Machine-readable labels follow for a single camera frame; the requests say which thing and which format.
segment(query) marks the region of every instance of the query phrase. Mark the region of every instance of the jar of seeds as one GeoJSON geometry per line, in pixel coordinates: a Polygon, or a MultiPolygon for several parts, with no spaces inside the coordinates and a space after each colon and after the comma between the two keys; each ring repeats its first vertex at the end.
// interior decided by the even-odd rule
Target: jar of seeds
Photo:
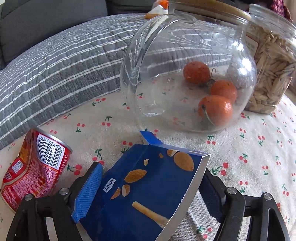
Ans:
{"type": "Polygon", "coordinates": [[[257,84],[246,110],[274,112],[296,77],[296,27],[275,12],[251,4],[245,38],[257,66],[257,84]]]}

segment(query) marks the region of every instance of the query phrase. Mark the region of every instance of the orange object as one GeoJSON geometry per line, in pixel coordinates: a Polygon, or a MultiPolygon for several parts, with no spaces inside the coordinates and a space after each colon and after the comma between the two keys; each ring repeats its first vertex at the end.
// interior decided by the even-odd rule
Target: orange object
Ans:
{"type": "Polygon", "coordinates": [[[218,80],[211,87],[211,95],[224,96],[233,104],[237,98],[237,89],[234,84],[228,80],[218,80]]]}
{"type": "Polygon", "coordinates": [[[186,81],[193,84],[204,84],[210,80],[209,67],[199,61],[193,61],[185,65],[183,75],[186,81]]]}
{"type": "Polygon", "coordinates": [[[168,0],[162,0],[159,2],[159,5],[161,5],[163,8],[168,9],[168,0]]]}
{"type": "Polygon", "coordinates": [[[223,126],[231,120],[233,109],[227,98],[209,95],[199,102],[198,114],[208,119],[215,126],[223,126]]]}

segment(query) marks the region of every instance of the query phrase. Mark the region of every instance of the tablecloth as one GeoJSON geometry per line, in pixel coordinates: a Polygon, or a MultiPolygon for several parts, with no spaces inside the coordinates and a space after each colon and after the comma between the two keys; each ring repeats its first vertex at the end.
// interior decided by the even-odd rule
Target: tablecloth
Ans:
{"type": "MultiPolygon", "coordinates": [[[[145,98],[140,94],[138,101],[145,98]]],[[[180,131],[183,123],[170,125],[157,118],[139,123],[121,92],[114,92],[84,103],[78,108],[41,126],[41,129],[68,144],[73,153],[55,188],[69,187],[85,174],[92,162],[100,161],[104,171],[135,143],[143,143],[140,130],[153,132],[173,146],[211,153],[212,174],[226,186],[241,193],[261,196],[269,192],[296,240],[296,106],[284,96],[271,115],[242,112],[234,125],[213,134],[180,131]]],[[[24,137],[0,151],[0,176],[18,155],[24,137]]],[[[7,235],[14,213],[0,199],[0,237],[7,235]]],[[[246,240],[248,218],[244,218],[239,240],[246,240]]],[[[190,208],[171,240],[213,240],[219,223],[210,217],[197,192],[190,208]]],[[[84,240],[89,237],[78,225],[84,240]]],[[[56,240],[48,221],[51,240],[56,240]]]]}

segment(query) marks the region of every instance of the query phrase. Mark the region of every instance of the metal screw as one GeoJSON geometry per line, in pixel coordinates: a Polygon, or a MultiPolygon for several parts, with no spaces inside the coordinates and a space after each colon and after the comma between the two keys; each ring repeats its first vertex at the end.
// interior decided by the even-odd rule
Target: metal screw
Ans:
{"type": "Polygon", "coordinates": [[[59,190],[59,194],[61,194],[61,195],[66,195],[68,193],[69,193],[69,188],[61,188],[59,190]]]}
{"type": "Polygon", "coordinates": [[[237,190],[236,190],[235,188],[233,188],[233,187],[229,187],[229,188],[227,188],[227,192],[228,192],[229,194],[234,195],[234,194],[237,193],[237,190]]]}
{"type": "Polygon", "coordinates": [[[271,195],[270,193],[268,193],[268,192],[265,192],[265,193],[263,194],[263,197],[264,197],[266,200],[271,200],[271,199],[272,199],[272,195],[271,195]]]}
{"type": "Polygon", "coordinates": [[[29,193],[25,196],[26,201],[30,201],[32,198],[33,198],[33,195],[31,193],[29,193]]]}

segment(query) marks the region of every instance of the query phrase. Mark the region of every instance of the wooden lid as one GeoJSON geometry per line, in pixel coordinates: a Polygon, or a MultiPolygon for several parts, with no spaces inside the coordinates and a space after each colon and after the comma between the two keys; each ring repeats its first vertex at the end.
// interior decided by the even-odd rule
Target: wooden lid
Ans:
{"type": "Polygon", "coordinates": [[[243,18],[247,21],[251,20],[251,15],[239,8],[233,7],[229,4],[219,2],[216,0],[172,0],[170,2],[180,3],[192,7],[209,10],[213,13],[228,13],[237,17],[243,18]]]}

